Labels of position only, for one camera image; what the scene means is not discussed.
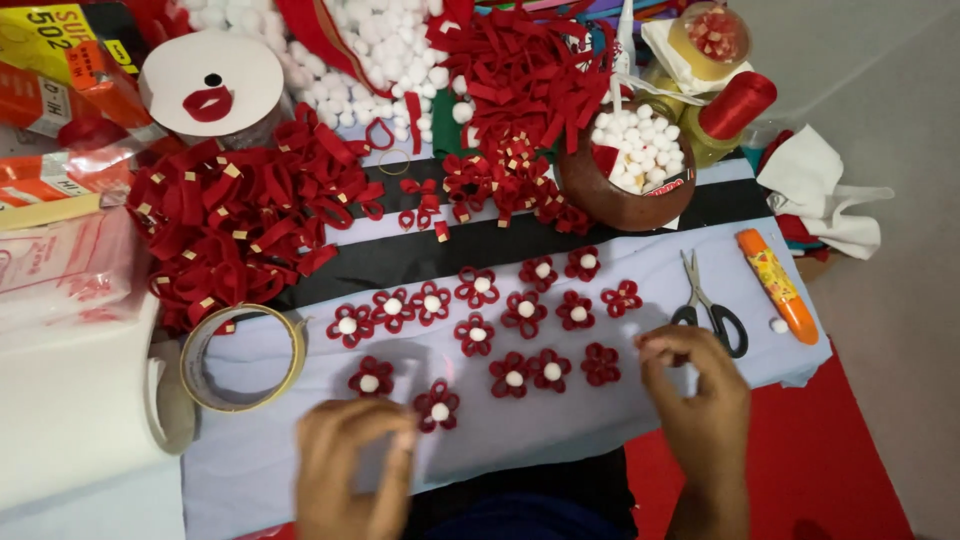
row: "person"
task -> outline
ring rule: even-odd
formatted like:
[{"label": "person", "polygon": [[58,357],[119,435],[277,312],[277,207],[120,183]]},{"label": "person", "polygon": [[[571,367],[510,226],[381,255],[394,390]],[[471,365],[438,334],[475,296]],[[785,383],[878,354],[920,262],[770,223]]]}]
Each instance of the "person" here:
[{"label": "person", "polygon": [[[635,337],[644,386],[686,475],[667,539],[749,537],[750,388],[709,331],[667,325]],[[683,398],[664,367],[690,362]],[[298,424],[299,540],[636,538],[622,448],[578,462],[498,471],[409,497],[417,419],[386,400],[330,401]],[[394,432],[378,490],[355,494],[360,449]]]}]

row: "red felt flower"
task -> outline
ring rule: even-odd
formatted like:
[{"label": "red felt flower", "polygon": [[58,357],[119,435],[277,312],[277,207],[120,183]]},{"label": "red felt flower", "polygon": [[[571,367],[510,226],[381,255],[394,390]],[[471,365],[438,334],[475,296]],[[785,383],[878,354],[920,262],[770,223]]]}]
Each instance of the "red felt flower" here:
[{"label": "red felt flower", "polygon": [[493,325],[485,322],[480,313],[471,313],[466,323],[453,329],[453,336],[461,341],[460,350],[467,356],[489,355],[493,334]]},{"label": "red felt flower", "polygon": [[553,258],[547,256],[524,260],[523,266],[520,267],[520,280],[524,283],[532,283],[537,292],[546,292],[557,280],[557,271],[553,269]]},{"label": "red felt flower", "polygon": [[390,378],[393,372],[394,366],[390,362],[378,362],[373,356],[364,356],[360,360],[360,369],[350,377],[347,386],[361,398],[386,396],[394,391],[394,380]]},{"label": "red felt flower", "polygon": [[593,301],[581,297],[576,291],[568,290],[564,293],[564,302],[557,306],[556,313],[564,319],[564,330],[571,331],[578,328],[590,328],[596,322],[590,308]]},{"label": "red felt flower", "polygon": [[500,291],[493,286],[496,281],[493,271],[464,266],[457,276],[462,284],[454,289],[453,296],[457,300],[466,300],[471,309],[479,309],[483,304],[494,304],[500,300]]},{"label": "red felt flower", "polygon": [[414,399],[414,410],[420,416],[418,428],[424,433],[432,433],[439,424],[445,430],[457,427],[457,417],[453,412],[460,406],[460,397],[450,392],[446,382],[437,380],[430,391]]},{"label": "red felt flower", "polygon": [[374,322],[370,318],[370,306],[353,307],[344,304],[334,312],[336,319],[326,327],[330,339],[343,338],[344,347],[352,349],[361,339],[373,337]]},{"label": "red felt flower", "polygon": [[630,280],[620,282],[616,290],[603,291],[600,300],[607,304],[607,313],[614,319],[624,316],[627,309],[643,306],[643,300],[636,295],[636,283]]},{"label": "red felt flower", "polygon": [[490,392],[495,398],[527,395],[527,377],[530,375],[527,362],[520,353],[507,353],[502,360],[490,363],[490,374],[496,377]]},{"label": "red felt flower", "polygon": [[416,316],[413,306],[407,304],[407,289],[401,287],[393,294],[385,290],[373,295],[376,307],[370,315],[375,325],[383,325],[389,333],[400,333],[404,321],[412,321]]},{"label": "red felt flower", "polygon": [[581,282],[589,282],[597,275],[600,269],[596,247],[587,246],[576,249],[567,254],[567,265],[564,274],[568,278],[580,278]]},{"label": "red felt flower", "polygon": [[420,311],[420,323],[426,327],[435,319],[445,319],[450,314],[450,289],[437,288],[434,282],[423,282],[420,292],[410,296],[410,306]]},{"label": "red felt flower", "polygon": [[592,386],[603,386],[620,380],[620,369],[616,367],[619,359],[616,349],[590,343],[587,345],[587,359],[580,362],[580,369],[587,373],[587,382]]},{"label": "red felt flower", "polygon": [[500,324],[504,328],[520,328],[523,339],[533,339],[540,333],[540,321],[546,318],[547,309],[538,304],[540,294],[528,290],[524,293],[515,292],[507,297],[507,310],[500,315]]},{"label": "red felt flower", "polygon": [[534,378],[534,386],[553,388],[558,394],[566,391],[564,375],[572,369],[570,360],[560,357],[553,349],[543,349],[539,355],[527,358],[527,371]]}]

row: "hand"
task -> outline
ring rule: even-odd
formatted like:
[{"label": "hand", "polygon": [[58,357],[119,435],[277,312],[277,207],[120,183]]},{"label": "hand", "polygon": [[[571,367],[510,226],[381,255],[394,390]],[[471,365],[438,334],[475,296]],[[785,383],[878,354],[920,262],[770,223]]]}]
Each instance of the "hand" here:
[{"label": "hand", "polygon": [[[375,494],[353,493],[360,449],[395,431]],[[396,540],[407,521],[416,418],[402,405],[357,399],[317,405],[297,425],[299,540]]]},{"label": "hand", "polygon": [[[687,485],[708,497],[740,489],[750,426],[750,387],[723,345],[706,329],[678,325],[634,340],[643,384]],[[700,372],[697,395],[692,398],[682,398],[663,370],[686,361]]]}]

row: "tape roll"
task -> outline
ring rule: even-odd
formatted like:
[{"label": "tape roll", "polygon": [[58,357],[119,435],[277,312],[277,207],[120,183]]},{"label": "tape roll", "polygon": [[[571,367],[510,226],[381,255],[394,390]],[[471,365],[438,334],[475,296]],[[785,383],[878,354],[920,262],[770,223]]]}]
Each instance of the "tape roll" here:
[{"label": "tape roll", "polygon": [[[204,354],[206,353],[206,346],[210,343],[210,338],[222,324],[234,317],[254,312],[266,313],[280,321],[280,324],[283,325],[290,336],[290,345],[293,352],[283,380],[256,401],[237,404],[217,394],[210,386],[204,375]],[[306,356],[306,344],[303,340],[304,324],[306,324],[306,321],[300,321],[295,325],[280,312],[258,304],[240,304],[236,307],[226,307],[216,311],[205,318],[186,338],[183,352],[180,353],[180,375],[182,376],[183,387],[186,388],[187,394],[193,398],[193,401],[220,412],[243,412],[271,402],[286,392],[297,381],[300,371],[303,369],[303,359]]]}]

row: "plastic bag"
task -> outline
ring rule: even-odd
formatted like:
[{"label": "plastic bag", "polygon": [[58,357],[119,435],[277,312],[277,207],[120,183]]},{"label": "plastic bag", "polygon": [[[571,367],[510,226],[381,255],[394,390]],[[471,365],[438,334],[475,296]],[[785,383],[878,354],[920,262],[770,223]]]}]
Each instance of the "plastic bag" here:
[{"label": "plastic bag", "polygon": [[123,209],[0,233],[0,334],[135,319],[139,251]]}]

